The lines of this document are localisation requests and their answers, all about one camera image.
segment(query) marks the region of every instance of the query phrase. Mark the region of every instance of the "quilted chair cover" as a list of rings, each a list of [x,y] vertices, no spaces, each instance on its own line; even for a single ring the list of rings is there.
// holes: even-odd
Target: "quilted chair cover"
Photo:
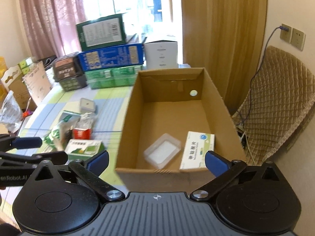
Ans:
[[[246,162],[261,165],[297,135],[306,123],[315,102],[314,75],[295,56],[269,46],[261,70],[252,85],[252,107],[243,128],[248,143]],[[238,111],[243,119],[249,109],[249,92]],[[241,122],[238,112],[235,125]]]

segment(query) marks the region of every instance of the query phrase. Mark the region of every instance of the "black box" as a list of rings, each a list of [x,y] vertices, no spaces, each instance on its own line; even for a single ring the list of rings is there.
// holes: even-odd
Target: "black box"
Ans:
[[[83,74],[78,54],[79,52],[74,52],[57,58],[53,62],[53,70],[56,80]]]

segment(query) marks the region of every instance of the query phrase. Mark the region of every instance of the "screw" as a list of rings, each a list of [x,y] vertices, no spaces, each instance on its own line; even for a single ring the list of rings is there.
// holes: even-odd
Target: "screw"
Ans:
[[[122,196],[122,192],[118,190],[110,190],[106,193],[106,195],[110,200],[115,200]]]
[[[196,199],[203,199],[203,198],[206,198],[208,196],[208,192],[206,192],[204,190],[196,190],[193,192],[193,196]]]

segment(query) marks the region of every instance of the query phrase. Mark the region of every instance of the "plastic bag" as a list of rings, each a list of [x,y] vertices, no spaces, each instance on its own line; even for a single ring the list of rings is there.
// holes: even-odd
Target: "plastic bag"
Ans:
[[[57,151],[63,151],[67,145],[69,131],[79,119],[80,117],[75,115],[65,116],[44,137],[43,141]]]
[[[4,124],[8,131],[16,132],[22,125],[22,119],[22,110],[10,90],[2,104],[0,123]]]

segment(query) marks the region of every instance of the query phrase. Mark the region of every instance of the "curtain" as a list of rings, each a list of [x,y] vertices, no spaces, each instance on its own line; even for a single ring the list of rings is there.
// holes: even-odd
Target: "curtain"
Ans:
[[[37,59],[80,51],[76,24],[86,20],[83,0],[20,0],[32,55]]]

